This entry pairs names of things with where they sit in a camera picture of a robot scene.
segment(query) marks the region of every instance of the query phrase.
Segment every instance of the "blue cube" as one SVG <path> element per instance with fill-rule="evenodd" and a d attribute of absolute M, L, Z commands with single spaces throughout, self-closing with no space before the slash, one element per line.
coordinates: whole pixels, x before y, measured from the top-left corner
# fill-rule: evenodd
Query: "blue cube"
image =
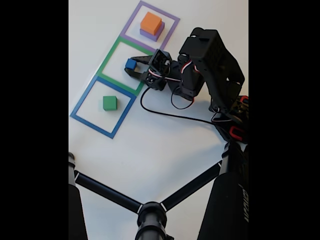
<path fill-rule="evenodd" d="M 137 66 L 137 62 L 133 59 L 128 59 L 128 61 L 126 61 L 126 64 L 125 64 L 125 68 L 126 69 L 131 69 L 131 70 L 135 70 Z"/>

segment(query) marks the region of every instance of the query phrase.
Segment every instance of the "green cube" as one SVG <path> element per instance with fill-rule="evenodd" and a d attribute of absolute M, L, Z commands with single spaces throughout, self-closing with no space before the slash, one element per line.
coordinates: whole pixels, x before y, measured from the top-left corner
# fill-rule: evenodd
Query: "green cube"
<path fill-rule="evenodd" d="M 103 96 L 103 109 L 105 111 L 117 110 L 117 97 L 116 96 Z"/>

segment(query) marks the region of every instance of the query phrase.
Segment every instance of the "white surface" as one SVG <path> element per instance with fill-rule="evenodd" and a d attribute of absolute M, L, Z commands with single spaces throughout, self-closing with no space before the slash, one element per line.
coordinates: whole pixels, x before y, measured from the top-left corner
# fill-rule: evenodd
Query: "white surface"
<path fill-rule="evenodd" d="M 130 77 L 125 71 L 127 60 L 131 57 L 145 56 L 142 51 L 135 49 L 132 46 L 120 42 L 114 53 L 103 69 L 102 73 L 118 82 L 136 90 L 140 82 Z"/>
<path fill-rule="evenodd" d="M 146 16 L 147 12 L 150 12 L 152 14 L 157 15 L 158 17 L 161 18 L 162 22 L 164 22 L 164 29 L 163 29 L 163 31 L 157 41 L 152 41 L 151 39 L 149 39 L 145 36 L 142 36 L 140 34 L 140 23 L 142 22 L 142 20 Z M 167 17 L 165 15 L 162 15 L 161 13 L 159 13 L 153 9 L 150 9 L 146 6 L 142 6 L 140 8 L 140 10 L 137 12 L 135 18 L 133 19 L 132 23 L 130 24 L 130 26 L 127 29 L 125 34 L 135 40 L 138 40 L 138 41 L 154 48 L 154 49 L 158 49 L 158 48 L 160 48 L 161 44 L 164 42 L 168 32 L 170 31 L 172 25 L 174 24 L 174 22 L 175 22 L 174 19 Z"/>
<path fill-rule="evenodd" d="M 116 96 L 117 109 L 115 111 L 103 109 L 103 96 Z M 130 97 L 96 81 L 76 114 L 89 123 L 112 133 L 129 102 Z"/>
<path fill-rule="evenodd" d="M 69 0 L 69 100 L 74 104 L 106 57 L 131 16 L 138 0 Z M 195 27 L 217 29 L 245 76 L 241 94 L 248 95 L 247 0 L 147 0 L 181 20 L 165 50 L 176 60 Z M 76 169 L 142 203 L 160 202 L 221 159 L 224 141 L 212 126 L 146 112 L 140 96 L 132 105 L 114 139 L 68 118 L 69 151 Z M 204 86 L 192 107 L 177 110 L 168 87 L 150 90 L 144 99 L 153 110 L 209 121 L 212 113 Z M 177 106 L 187 102 L 174 99 Z M 196 240 L 212 182 L 167 213 L 166 231 L 176 240 Z M 90 240 L 132 240 L 137 216 L 80 187 Z"/>

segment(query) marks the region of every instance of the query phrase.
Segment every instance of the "orange cube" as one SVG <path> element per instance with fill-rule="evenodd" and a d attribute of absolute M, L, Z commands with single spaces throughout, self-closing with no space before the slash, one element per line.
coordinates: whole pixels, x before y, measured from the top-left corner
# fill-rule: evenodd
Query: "orange cube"
<path fill-rule="evenodd" d="M 162 19 L 151 12 L 147 12 L 142 22 L 140 23 L 140 28 L 149 34 L 156 35 L 158 29 L 161 26 Z"/>

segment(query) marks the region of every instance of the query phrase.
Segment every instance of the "tripod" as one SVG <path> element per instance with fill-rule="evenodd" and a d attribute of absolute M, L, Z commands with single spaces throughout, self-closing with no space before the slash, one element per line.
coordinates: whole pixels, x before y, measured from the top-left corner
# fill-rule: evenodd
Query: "tripod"
<path fill-rule="evenodd" d="M 80 192 L 76 184 L 138 214 L 135 240 L 173 240 L 165 231 L 166 212 L 215 179 L 198 240 L 247 240 L 249 226 L 249 145 L 225 145 L 222 160 L 162 202 L 142 204 L 75 168 L 75 157 L 69 152 L 69 240 L 87 240 Z"/>

